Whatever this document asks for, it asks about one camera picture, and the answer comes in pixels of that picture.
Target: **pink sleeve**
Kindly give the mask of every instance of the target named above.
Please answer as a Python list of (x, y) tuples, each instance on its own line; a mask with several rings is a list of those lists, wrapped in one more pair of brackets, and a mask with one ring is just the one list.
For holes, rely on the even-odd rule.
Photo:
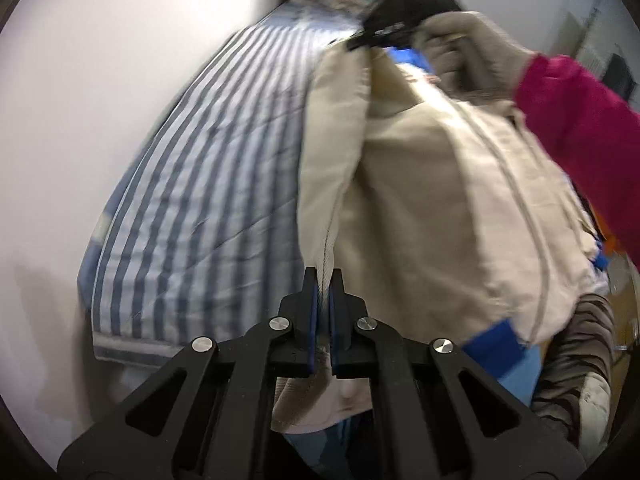
[(640, 267), (640, 116), (565, 56), (537, 56), (516, 104)]

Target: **jacket zipper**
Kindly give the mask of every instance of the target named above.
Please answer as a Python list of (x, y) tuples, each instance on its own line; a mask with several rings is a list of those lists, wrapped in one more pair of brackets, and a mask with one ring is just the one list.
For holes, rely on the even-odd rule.
[(466, 124), (468, 124), (468, 126), (473, 130), (476, 136), (478, 136), (479, 139), (482, 140), (482, 143), (485, 145), (485, 147), (491, 152), (491, 154), (498, 161), (500, 172), (502, 173), (502, 176), (507, 182), (511, 190), (511, 193), (516, 201), (516, 204), (518, 205), (518, 208), (522, 213), (525, 223), (527, 224), (527, 228), (529, 229), (531, 239), (533, 240), (533, 244), (536, 248), (536, 253), (538, 254), (538, 261), (540, 263), (540, 276), (541, 276), (542, 283), (540, 288), (540, 297), (538, 298), (538, 306), (536, 309), (536, 319), (533, 324), (533, 328), (531, 329), (529, 340), (527, 341), (527, 345), (530, 346), (531, 343), (535, 341), (535, 339), (538, 336), (538, 332), (540, 331), (540, 326), (542, 325), (542, 322), (545, 317), (546, 304), (548, 302), (548, 292), (549, 292), (551, 271), (549, 268), (548, 259), (546, 258), (544, 243), (542, 241), (542, 238), (540, 237), (540, 233), (536, 229), (536, 225), (533, 220), (531, 211), (527, 207), (527, 204), (522, 196), (522, 193), (518, 188), (518, 184), (516, 183), (516, 179), (513, 176), (513, 173), (511, 173), (511, 171), (509, 170), (509, 167), (504, 157), (502, 156), (502, 153), (494, 145), (493, 141), (484, 134), (484, 132), (482, 131), (482, 128), (480, 128), (480, 126), (469, 116), (469, 114), (466, 113), (466, 110), (462, 106), (460, 106), (457, 102), (455, 101), (451, 101), (451, 102), (454, 108), (460, 113), (461, 117), (465, 120)]

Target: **striped mattress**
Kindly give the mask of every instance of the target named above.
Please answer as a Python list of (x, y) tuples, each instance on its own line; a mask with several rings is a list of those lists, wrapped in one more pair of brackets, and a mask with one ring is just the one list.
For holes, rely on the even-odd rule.
[(97, 358), (159, 366), (235, 338), (297, 291), (306, 92), (354, 24), (293, 4), (233, 35), (113, 193), (82, 262)]

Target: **person's hand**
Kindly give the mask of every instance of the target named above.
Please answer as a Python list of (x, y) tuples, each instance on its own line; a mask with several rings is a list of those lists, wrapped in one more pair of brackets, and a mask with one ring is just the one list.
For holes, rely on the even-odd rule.
[(489, 69), (495, 74), (500, 93), (512, 98), (534, 52), (513, 41), (495, 23), (478, 12), (445, 12), (431, 16), (420, 26), (418, 45), (441, 79), (442, 88), (453, 95), (460, 91), (459, 72), (464, 61), (447, 37), (470, 38)]

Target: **brown striped fabric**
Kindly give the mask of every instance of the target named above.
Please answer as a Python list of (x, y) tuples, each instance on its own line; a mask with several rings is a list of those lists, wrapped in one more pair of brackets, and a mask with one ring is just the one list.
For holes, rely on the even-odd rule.
[(548, 348), (531, 405), (588, 461), (600, 449), (609, 416), (613, 327), (605, 298), (581, 297), (569, 325)]

